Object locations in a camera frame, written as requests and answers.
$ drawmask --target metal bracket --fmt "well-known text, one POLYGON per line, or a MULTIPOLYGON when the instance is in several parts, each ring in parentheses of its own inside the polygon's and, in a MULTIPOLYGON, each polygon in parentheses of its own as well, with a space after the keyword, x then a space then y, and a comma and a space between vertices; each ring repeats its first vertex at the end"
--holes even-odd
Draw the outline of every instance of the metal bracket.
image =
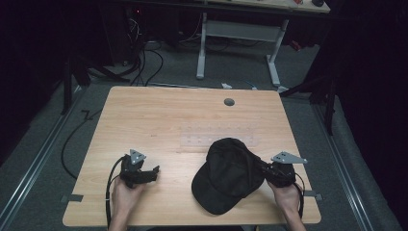
POLYGON ((132 165, 135 165, 135 164, 143 161, 144 159, 146 159, 146 156, 139 153, 136 150, 130 149, 130 159, 131 159, 132 165))
POLYGON ((69 201, 82 202, 83 198, 84 196, 79 194, 63 195, 63 197, 61 197, 61 203, 66 204, 69 201))
POLYGON ((320 193, 316 193, 315 191, 305 191, 304 196, 314 197, 315 200, 323 200, 323 196, 320 193))
POLYGON ((272 157, 271 160, 281 164, 307 164, 306 159, 294 156, 286 151, 280 152, 276 156, 272 157))

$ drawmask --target black device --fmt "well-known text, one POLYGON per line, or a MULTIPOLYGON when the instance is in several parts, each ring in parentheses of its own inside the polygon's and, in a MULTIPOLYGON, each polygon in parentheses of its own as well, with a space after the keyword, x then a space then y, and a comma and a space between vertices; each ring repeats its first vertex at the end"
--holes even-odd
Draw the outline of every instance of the black device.
POLYGON ((144 184, 156 181, 159 167, 154 167, 150 171, 142 171, 144 159, 146 156, 131 150, 131 155, 125 155, 122 160, 120 179, 126 182, 126 186, 133 188, 134 184, 144 184))
POLYGON ((265 179, 277 188, 288 187, 296 182, 293 164, 273 162, 263 168, 265 179))
POLYGON ((294 185, 299 192, 299 215, 303 217, 303 205, 304 205, 304 184, 303 190, 295 183, 296 172, 294 172, 293 164, 307 164, 306 159, 296 157, 288 152, 280 152, 278 155, 271 158, 273 163, 266 163, 259 159, 261 170, 265 176, 265 179, 272 183, 277 188, 284 188, 290 185, 294 185))
POLYGON ((312 0, 313 5, 321 7, 324 4, 324 0, 312 0))
POLYGON ((141 167, 143 166, 144 159, 146 156, 135 151, 130 150, 130 155, 125 154, 119 160, 116 161, 114 167, 111 170, 111 173, 108 178, 108 184, 106 186, 106 219, 108 222, 108 228, 111 225, 111 193, 110 187, 113 183, 112 176, 114 174, 116 166, 121 162, 121 170, 119 173, 120 179, 125 181, 125 184, 129 188, 133 188, 135 184, 144 184, 152 181, 156 181, 157 174, 159 173, 159 166, 154 167, 151 171, 142 171, 141 167))

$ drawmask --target electrical cable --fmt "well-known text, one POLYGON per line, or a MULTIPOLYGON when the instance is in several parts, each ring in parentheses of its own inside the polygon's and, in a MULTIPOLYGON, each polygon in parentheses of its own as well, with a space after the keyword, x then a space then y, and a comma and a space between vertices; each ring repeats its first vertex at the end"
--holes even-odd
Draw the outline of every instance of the electrical cable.
POLYGON ((141 85, 144 86, 144 81, 143 78, 140 76, 140 78, 138 79, 138 81, 136 82, 136 86, 139 85, 139 80, 141 81, 141 85))
MULTIPOLYGON (((140 63, 134 62, 133 65, 129 69, 127 69, 127 70, 125 70, 123 72, 117 73, 116 75, 118 77, 123 77, 125 75, 131 74, 132 72, 134 72, 136 69, 139 68, 139 65, 140 65, 140 63)), ((88 72, 89 75, 91 75, 93 77, 96 77, 96 78, 107 78, 106 75, 98 74, 98 73, 96 73, 96 72, 94 72, 94 71, 92 71, 90 69, 88 69, 87 72, 88 72)))
POLYGON ((253 46, 262 45, 266 43, 265 41, 261 41, 261 40, 252 40, 252 41, 255 41, 255 42, 253 44, 244 44, 244 43, 236 42, 235 39, 231 39, 231 44, 238 45, 238 46, 244 46, 244 47, 253 47, 253 46))
POLYGON ((163 63, 164 63, 164 59, 163 59, 162 55, 160 55, 159 53, 157 53, 156 51, 153 51, 153 50, 150 50, 150 52, 153 52, 153 53, 155 53, 156 55, 158 55, 158 56, 160 57, 160 59, 162 60, 162 63, 160 64, 159 69, 158 69, 152 76, 150 76, 150 77, 147 79, 146 83, 144 84, 145 87, 147 87, 147 85, 149 84, 150 80, 152 80, 153 77, 155 77, 156 74, 159 73, 159 71, 162 69, 163 63))
POLYGON ((303 217, 303 207, 304 207, 304 196, 305 196, 305 182, 303 181, 302 177, 300 177, 299 174, 295 173, 295 175, 299 177, 300 181, 302 182, 302 186, 303 186, 303 188, 300 189, 300 187, 296 183, 293 183, 297 191, 299 192, 299 215, 300 215, 300 218, 302 218, 303 217))
POLYGON ((257 90, 257 87, 253 84, 251 84, 250 82, 243 80, 244 82, 246 82, 248 85, 250 85, 252 87, 253 90, 257 90))
POLYGON ((124 159, 124 157, 121 157, 119 160, 116 161, 114 166, 112 167, 111 173, 109 174, 108 178, 108 184, 106 186, 106 193, 105 193, 105 207, 106 207, 106 220, 108 222, 108 228, 111 225, 111 193, 110 193, 110 187, 112 182, 116 179, 112 179, 112 175, 114 175, 114 171, 116 166, 124 159))
POLYGON ((221 52, 221 51, 224 51, 225 49, 227 49, 230 45, 231 45, 231 43, 230 43, 230 40, 231 39, 229 39, 229 38, 225 38, 224 40, 226 40, 226 44, 225 44, 225 46, 224 47, 222 47, 221 49, 218 49, 218 50, 216 50, 216 49, 212 49, 212 48, 210 48, 208 45, 206 45, 205 47, 206 47, 206 49, 208 49, 208 50, 210 50, 210 51, 215 51, 215 52, 221 52))
POLYGON ((132 27, 132 29, 130 29, 131 33, 133 32, 133 30, 135 29, 136 26, 138 27, 138 30, 136 32, 136 37, 135 37, 135 42, 136 42, 138 40, 138 38, 139 38, 139 35, 140 35, 140 27, 139 27, 138 22, 135 21, 134 19, 129 18, 129 20, 131 20, 133 23, 135 23, 135 25, 132 27))
POLYGON ((189 38, 184 39, 184 40, 180 40, 180 41, 179 41, 180 43, 185 42, 185 41, 196 40, 196 39, 198 39, 198 38, 201 38, 201 36, 197 36, 197 37, 195 37, 195 38, 194 38, 194 36, 197 34, 198 28, 200 28, 200 22, 201 22, 202 17, 203 17, 203 14, 201 13, 201 14, 200 14, 200 18, 198 18, 198 23, 197 23, 197 26, 195 27, 194 32, 191 34, 191 36, 190 36, 189 38))
POLYGON ((181 46, 183 46, 183 47, 187 47, 187 48, 194 48, 194 47, 198 47, 198 46, 200 46, 200 41, 195 41, 195 39, 192 39, 192 40, 189 40, 189 41, 184 41, 184 42, 181 42, 181 43, 179 43, 181 46))
POLYGON ((144 71, 144 66, 146 64, 146 55, 144 53, 144 47, 141 50, 141 53, 143 55, 143 65, 141 66, 141 69, 139 70, 138 75, 132 80, 132 82, 130 83, 130 86, 133 86, 133 84, 135 83, 136 80, 139 81, 139 78, 141 78, 141 73, 144 71))
POLYGON ((74 175, 69 169, 68 167, 66 167, 65 164, 65 160, 64 160, 64 152, 66 149, 66 146, 69 142, 69 140, 71 140, 71 138, 74 136, 74 134, 89 120, 92 120, 96 115, 100 114, 102 112, 102 109, 97 111, 96 113, 92 114, 90 117, 86 117, 85 120, 83 122, 81 122, 68 136, 68 138, 65 140, 65 143, 63 145, 63 149, 61 150, 61 164, 63 164, 63 168, 66 171, 66 173, 68 173, 68 175, 70 175, 72 178, 74 178, 75 180, 78 179, 78 176, 74 175))

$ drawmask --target hand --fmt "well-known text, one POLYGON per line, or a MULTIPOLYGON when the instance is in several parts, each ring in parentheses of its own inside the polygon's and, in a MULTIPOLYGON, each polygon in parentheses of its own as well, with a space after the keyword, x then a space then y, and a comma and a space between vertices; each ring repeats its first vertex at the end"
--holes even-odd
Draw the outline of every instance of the hand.
POLYGON ((135 185, 133 189, 129 189, 123 180, 115 179, 114 192, 112 193, 114 214, 109 227, 110 231, 126 229, 128 218, 138 203, 145 186, 146 184, 135 185))
POLYGON ((273 190, 276 204, 282 210, 289 228, 292 231, 306 230, 298 212, 300 199, 296 186, 290 185, 284 188, 277 188, 270 182, 268 182, 268 185, 273 190))

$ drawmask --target black baseball cap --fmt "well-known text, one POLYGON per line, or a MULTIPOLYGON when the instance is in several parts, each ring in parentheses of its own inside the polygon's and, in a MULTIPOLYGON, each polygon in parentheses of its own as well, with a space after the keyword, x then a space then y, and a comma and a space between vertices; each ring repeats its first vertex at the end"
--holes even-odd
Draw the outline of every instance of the black baseball cap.
POLYGON ((215 141, 206 163, 192 179, 192 194, 211 214, 225 214, 264 182, 257 159, 260 158, 237 139, 215 141))

